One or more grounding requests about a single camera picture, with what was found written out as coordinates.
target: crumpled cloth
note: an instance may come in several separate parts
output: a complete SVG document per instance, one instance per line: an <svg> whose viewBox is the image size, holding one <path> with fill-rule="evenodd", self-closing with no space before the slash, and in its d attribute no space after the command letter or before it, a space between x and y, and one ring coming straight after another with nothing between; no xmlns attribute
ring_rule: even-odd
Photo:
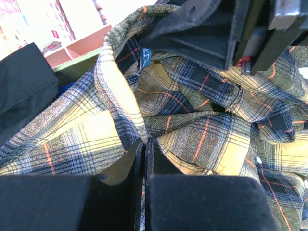
<svg viewBox="0 0 308 231"><path fill-rule="evenodd" d="M141 7L113 28L96 65L0 149L0 174L95 175L152 137L185 174L256 179L279 230L308 229L307 48L254 76L153 51L135 75L136 36L176 8Z"/></svg>

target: plaid shirt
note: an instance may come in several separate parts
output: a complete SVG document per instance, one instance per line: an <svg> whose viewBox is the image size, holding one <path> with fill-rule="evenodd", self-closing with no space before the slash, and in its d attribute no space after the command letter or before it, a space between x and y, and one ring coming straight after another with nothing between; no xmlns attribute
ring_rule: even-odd
<svg viewBox="0 0 308 231"><path fill-rule="evenodd" d="M307 48L254 76L155 51L140 71L135 36L176 8L143 7L113 28L96 65L0 148L0 174L94 175L152 137L185 174L256 179L279 230L308 229Z"/></svg>

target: green surface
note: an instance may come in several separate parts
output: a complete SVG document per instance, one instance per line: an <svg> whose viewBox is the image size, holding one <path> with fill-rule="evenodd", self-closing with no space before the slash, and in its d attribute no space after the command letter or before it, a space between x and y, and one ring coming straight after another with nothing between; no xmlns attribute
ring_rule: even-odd
<svg viewBox="0 0 308 231"><path fill-rule="evenodd" d="M101 48L96 49L53 68L60 84L65 85L78 80L90 67L95 65L100 52Z"/></svg>

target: blue label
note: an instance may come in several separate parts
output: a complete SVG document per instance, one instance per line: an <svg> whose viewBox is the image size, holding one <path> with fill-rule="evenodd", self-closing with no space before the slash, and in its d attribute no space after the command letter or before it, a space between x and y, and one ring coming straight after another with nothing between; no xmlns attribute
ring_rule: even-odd
<svg viewBox="0 0 308 231"><path fill-rule="evenodd" d="M151 57L152 57L152 50L149 48L142 48L139 71L151 65Z"/></svg>

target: white button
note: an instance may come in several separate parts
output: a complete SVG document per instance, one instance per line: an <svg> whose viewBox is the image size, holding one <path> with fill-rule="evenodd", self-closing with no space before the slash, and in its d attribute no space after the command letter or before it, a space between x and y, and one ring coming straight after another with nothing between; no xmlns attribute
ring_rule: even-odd
<svg viewBox="0 0 308 231"><path fill-rule="evenodd" d="M257 157L257 162L258 162L259 164L262 163L262 160L260 159L260 157Z"/></svg>

